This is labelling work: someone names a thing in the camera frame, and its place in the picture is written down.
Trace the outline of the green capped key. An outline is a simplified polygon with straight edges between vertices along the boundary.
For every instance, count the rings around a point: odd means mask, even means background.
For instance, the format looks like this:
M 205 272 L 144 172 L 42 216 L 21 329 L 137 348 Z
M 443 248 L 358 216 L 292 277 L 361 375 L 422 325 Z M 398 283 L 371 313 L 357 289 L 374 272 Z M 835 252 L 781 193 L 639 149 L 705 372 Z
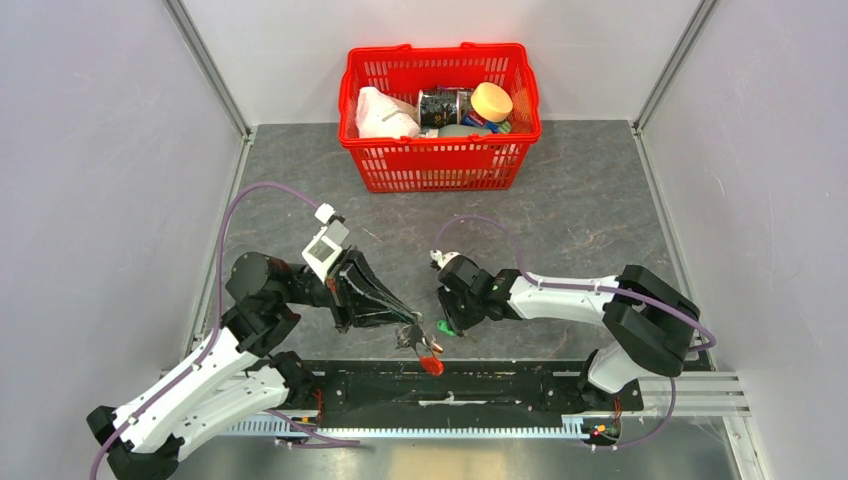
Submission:
M 454 330 L 453 327 L 450 325 L 450 323 L 447 320 L 444 320 L 444 319 L 439 320 L 436 323 L 436 327 L 440 332 L 442 332 L 445 335 L 448 335 L 449 337 L 460 338 L 460 339 L 464 339 L 464 340 L 470 341 L 470 342 L 476 342 L 476 339 L 473 336 L 471 336 L 467 333 L 458 332 L 458 331 Z

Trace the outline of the keyring with red fob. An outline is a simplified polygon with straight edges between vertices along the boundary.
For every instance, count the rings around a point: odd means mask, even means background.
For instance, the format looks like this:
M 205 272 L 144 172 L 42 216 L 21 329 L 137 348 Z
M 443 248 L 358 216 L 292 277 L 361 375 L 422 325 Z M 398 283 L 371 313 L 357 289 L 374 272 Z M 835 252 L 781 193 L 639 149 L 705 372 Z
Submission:
M 444 374 L 445 366 L 439 358 L 443 348 L 425 333 L 419 321 L 400 326 L 395 336 L 396 348 L 411 349 L 424 372 L 434 377 Z

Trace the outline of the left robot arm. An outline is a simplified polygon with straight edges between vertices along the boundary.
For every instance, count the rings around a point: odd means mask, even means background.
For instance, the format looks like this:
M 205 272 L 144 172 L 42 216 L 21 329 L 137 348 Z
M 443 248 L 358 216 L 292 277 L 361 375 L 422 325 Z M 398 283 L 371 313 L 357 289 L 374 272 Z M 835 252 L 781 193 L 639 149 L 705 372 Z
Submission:
M 423 342 L 419 313 L 390 292 L 355 247 L 313 247 L 303 263 L 259 252 L 240 256 L 226 290 L 234 301 L 198 348 L 154 386 L 121 407 L 86 418 L 118 479 L 167 479 L 195 448 L 266 409 L 304 408 L 317 379 L 278 346 L 301 317 L 295 305 L 330 311 L 336 329 L 398 325 L 398 344 Z

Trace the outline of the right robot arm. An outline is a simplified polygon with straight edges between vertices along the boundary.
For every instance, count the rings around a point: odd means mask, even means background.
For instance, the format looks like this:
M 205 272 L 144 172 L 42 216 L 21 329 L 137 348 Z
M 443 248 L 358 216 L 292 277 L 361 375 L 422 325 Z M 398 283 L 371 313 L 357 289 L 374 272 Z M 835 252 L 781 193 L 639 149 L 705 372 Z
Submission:
M 675 378 L 691 349 L 700 310 L 650 270 L 590 279 L 544 278 L 519 269 L 491 274 L 458 253 L 430 253 L 450 331 L 458 336 L 485 320 L 558 319 L 605 328 L 612 343 L 591 354 L 577 382 L 579 400 L 601 409 L 630 381 Z

